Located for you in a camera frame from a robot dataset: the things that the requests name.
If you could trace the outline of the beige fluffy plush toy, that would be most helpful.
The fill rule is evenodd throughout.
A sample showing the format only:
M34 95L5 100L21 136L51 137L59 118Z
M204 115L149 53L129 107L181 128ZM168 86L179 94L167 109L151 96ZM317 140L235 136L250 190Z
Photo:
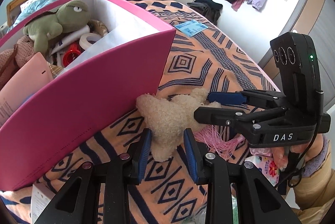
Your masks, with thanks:
M218 102L210 103L207 97L205 88L196 88L188 95L176 95L171 100L150 94L140 95L136 99L136 108L147 128L152 131L151 153L155 161L164 162L171 158L183 143L185 129L199 132L205 127L194 119L194 112L199 107L221 107Z

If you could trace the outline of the green frog plush toy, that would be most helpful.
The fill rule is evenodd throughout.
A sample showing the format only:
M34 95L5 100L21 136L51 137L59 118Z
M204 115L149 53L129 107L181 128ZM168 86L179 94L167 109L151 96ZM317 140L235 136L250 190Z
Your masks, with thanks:
M23 33L34 44L34 52L45 55L49 48L49 40L63 33L80 30L90 20L89 8L81 0L71 0L63 4L56 12L46 11L27 22Z

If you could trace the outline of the floral tissue pack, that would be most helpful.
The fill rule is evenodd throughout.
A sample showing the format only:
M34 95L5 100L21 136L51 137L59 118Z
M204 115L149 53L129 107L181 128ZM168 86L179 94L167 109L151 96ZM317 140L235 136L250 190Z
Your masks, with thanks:
M272 185L279 182L280 169L275 164L270 148L250 148L251 156L245 159L252 162Z

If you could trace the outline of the white printed paper box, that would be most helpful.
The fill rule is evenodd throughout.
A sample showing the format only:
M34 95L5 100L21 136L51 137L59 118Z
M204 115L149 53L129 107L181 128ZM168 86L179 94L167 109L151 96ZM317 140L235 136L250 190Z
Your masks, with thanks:
M43 210L55 196L43 183L34 183L31 195L31 223L35 223Z

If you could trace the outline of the pink tassel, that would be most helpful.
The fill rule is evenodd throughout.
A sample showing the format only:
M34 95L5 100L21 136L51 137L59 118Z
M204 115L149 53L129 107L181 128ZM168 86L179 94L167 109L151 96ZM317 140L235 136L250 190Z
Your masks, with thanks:
M239 135L237 138L229 141L224 141L213 125L208 125L201 131L194 133L194 137L196 142L205 143L210 153L217 153L226 161L232 157L236 147L245 141L243 135Z

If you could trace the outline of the yellow puffy jacket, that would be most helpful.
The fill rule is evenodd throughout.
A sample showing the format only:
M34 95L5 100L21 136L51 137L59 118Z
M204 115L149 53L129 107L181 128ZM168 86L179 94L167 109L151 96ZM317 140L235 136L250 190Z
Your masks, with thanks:
M320 223L334 203L331 142L318 134L305 156L301 181L294 187L293 212L301 223Z

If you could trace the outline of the wooden wardrobe door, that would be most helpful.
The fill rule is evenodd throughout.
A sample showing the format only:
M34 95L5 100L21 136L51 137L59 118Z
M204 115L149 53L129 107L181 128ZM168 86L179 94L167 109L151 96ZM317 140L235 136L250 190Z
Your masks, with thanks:
M316 48L324 111L334 114L334 0L298 0L281 33L309 35Z

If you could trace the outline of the blue card packet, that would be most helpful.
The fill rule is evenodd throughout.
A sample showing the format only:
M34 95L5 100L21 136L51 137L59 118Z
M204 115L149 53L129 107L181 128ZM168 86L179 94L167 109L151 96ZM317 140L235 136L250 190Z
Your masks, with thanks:
M187 37L193 37L194 35L208 29L206 25L195 20L186 21L184 23L175 25L174 27L181 33L185 34Z

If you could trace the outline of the pink storage box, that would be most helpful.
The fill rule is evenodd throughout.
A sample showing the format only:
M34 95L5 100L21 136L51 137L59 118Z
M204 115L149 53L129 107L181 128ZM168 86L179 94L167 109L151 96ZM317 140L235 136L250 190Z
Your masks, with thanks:
M70 0L46 7L58 9ZM1 190L32 184L97 131L158 89L175 29L125 0L82 0L108 34L1 126Z

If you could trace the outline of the pink booklet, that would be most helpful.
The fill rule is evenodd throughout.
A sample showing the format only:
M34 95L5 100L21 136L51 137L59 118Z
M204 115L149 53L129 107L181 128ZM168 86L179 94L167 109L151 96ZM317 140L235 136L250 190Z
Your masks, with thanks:
M30 97L53 80L41 53L31 58L1 89L1 126Z

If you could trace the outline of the red plastic cup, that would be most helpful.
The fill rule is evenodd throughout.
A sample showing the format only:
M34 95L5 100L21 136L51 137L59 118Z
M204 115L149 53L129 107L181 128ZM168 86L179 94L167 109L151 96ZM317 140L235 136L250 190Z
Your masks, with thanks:
M68 50L64 53L64 56L62 59L63 66L67 67L76 58L78 58L80 54L81 54L81 47L79 45L79 42L76 41L70 44Z

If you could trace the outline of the pink dotted plush bear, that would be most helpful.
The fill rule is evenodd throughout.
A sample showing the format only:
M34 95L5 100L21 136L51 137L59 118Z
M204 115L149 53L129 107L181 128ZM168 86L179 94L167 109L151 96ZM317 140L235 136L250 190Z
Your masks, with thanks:
M21 37L12 49L1 52L1 89L34 55L33 41L27 35Z

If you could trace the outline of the white tape roll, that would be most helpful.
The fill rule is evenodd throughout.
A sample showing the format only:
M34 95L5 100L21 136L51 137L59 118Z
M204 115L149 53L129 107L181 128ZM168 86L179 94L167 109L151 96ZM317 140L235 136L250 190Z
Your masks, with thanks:
M87 50L102 37L97 33L86 33L80 37L79 45L83 50Z

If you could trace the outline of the white blue cream tube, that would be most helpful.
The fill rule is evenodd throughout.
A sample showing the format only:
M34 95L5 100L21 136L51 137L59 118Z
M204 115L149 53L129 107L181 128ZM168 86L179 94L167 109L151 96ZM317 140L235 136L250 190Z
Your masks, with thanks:
M71 32L70 34L63 37L60 41L58 41L52 50L50 51L49 55L52 56L54 53L58 52L59 50L62 50L66 46L72 44L76 40L80 39L80 37L86 33L90 32L90 27L88 25L85 25L83 28Z

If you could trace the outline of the plaid woven round basket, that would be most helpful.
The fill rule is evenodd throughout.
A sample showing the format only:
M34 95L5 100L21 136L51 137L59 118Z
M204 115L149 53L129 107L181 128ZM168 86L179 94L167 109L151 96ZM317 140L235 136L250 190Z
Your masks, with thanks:
M107 27L101 21L95 19L89 20L88 26L91 33L99 34L101 37L105 37L108 34Z

